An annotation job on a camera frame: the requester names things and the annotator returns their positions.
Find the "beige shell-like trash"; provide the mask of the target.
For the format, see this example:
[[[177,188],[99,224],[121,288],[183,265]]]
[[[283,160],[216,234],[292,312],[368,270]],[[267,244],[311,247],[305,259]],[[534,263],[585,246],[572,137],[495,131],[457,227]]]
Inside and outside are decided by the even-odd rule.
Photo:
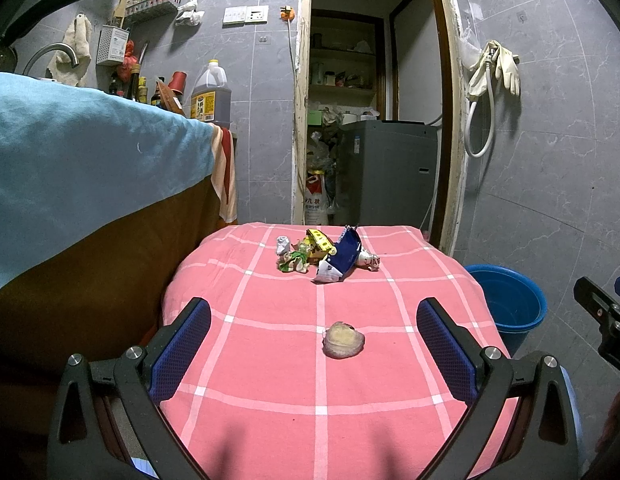
[[[339,360],[348,359],[363,350],[365,336],[350,324],[336,322],[327,328],[322,344],[325,356]]]

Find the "green wrapper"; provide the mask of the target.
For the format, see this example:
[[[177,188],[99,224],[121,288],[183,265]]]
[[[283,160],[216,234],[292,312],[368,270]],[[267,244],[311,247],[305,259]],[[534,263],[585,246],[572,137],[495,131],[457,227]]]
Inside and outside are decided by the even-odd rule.
[[[278,257],[278,270],[283,273],[306,274],[310,267],[309,255],[310,247],[307,244],[299,243],[297,246],[291,246],[288,252],[283,252]]]

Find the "blue white snack bag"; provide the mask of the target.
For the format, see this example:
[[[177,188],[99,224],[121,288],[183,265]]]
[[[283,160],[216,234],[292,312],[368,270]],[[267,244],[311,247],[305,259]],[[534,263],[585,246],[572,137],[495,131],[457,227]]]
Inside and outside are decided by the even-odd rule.
[[[346,226],[335,245],[336,253],[319,260],[315,284],[342,282],[357,264],[362,249],[360,235],[356,228]]]

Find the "yellow seasoning wrapper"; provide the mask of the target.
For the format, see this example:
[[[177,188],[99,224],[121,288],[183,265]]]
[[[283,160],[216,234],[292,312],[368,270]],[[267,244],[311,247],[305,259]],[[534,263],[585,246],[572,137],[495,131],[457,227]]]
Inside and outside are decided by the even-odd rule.
[[[309,248],[308,256],[311,262],[318,262],[326,256],[337,254],[336,244],[321,230],[307,229],[304,240]]]

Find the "small white wrapper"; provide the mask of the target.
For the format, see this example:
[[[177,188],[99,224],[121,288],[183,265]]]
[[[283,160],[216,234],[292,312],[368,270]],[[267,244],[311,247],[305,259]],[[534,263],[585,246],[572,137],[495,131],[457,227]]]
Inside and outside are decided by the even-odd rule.
[[[276,255],[278,257],[290,252],[290,240],[288,236],[279,236],[276,239]]]

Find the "blue plastic bucket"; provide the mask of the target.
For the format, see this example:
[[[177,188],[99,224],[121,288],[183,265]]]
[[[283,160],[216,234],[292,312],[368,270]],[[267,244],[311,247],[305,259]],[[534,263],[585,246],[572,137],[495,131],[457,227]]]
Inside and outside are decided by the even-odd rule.
[[[484,292],[494,324],[506,349],[514,356],[548,312],[541,288],[524,274],[504,266],[471,264],[466,271]]]

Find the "pink checked tablecloth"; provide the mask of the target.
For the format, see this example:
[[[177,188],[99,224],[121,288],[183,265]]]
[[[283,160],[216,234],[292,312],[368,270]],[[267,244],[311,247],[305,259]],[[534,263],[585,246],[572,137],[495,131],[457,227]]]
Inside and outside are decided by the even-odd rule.
[[[276,265],[300,226],[248,223],[208,236],[163,299],[171,322],[189,300],[212,321],[163,414],[213,479],[414,479],[464,413],[417,332],[436,298],[479,344],[501,338],[477,282],[410,226],[367,226],[377,271],[334,284]],[[348,359],[323,353],[336,322],[365,336]]]

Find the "red beige striped cloth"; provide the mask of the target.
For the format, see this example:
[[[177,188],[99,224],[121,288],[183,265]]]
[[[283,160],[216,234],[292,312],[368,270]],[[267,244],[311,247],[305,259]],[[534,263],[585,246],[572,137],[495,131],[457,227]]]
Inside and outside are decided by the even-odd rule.
[[[234,137],[227,128],[212,126],[214,165],[211,183],[220,201],[218,228],[237,223],[237,186]]]

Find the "grey washing machine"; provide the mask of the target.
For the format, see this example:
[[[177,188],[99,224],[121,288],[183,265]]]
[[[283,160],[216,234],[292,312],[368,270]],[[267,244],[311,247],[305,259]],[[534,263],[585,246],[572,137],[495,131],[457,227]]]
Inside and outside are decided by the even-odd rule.
[[[334,220],[339,226],[426,226],[439,142],[421,122],[355,122],[341,128]]]

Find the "light blue towel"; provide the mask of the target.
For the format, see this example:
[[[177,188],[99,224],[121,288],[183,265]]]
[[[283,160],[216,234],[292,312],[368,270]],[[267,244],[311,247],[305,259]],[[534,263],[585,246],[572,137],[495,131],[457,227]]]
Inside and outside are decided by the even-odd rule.
[[[0,73],[0,289],[209,177],[212,136],[157,107]]]

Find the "white rubber gloves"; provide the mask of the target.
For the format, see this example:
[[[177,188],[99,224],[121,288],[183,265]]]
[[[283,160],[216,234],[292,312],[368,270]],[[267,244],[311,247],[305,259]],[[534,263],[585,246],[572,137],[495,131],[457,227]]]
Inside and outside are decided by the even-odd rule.
[[[520,96],[518,56],[506,49],[499,41],[489,40],[479,54],[478,60],[470,66],[470,82],[467,96],[470,101],[478,100],[488,91],[490,77],[501,81],[513,96]]]

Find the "large oil jug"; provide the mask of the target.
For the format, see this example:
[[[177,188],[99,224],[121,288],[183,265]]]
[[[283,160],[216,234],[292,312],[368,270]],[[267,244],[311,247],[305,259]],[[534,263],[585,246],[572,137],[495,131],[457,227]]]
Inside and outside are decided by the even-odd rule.
[[[191,119],[229,128],[231,96],[224,68],[215,58],[210,60],[191,93]]]

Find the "red cup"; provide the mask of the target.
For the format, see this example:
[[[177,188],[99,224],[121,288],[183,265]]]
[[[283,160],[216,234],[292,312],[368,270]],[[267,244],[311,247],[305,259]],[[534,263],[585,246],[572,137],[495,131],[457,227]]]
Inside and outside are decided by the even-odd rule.
[[[168,83],[168,87],[175,93],[180,96],[184,93],[186,86],[187,74],[182,72],[181,70],[176,70],[172,74],[171,80]]]

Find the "white wall switch panel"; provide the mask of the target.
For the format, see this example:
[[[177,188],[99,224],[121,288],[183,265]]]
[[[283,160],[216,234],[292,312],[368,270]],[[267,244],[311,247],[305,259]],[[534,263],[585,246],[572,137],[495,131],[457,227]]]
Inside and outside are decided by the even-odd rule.
[[[224,10],[222,25],[265,24],[268,17],[268,6],[230,6]]]

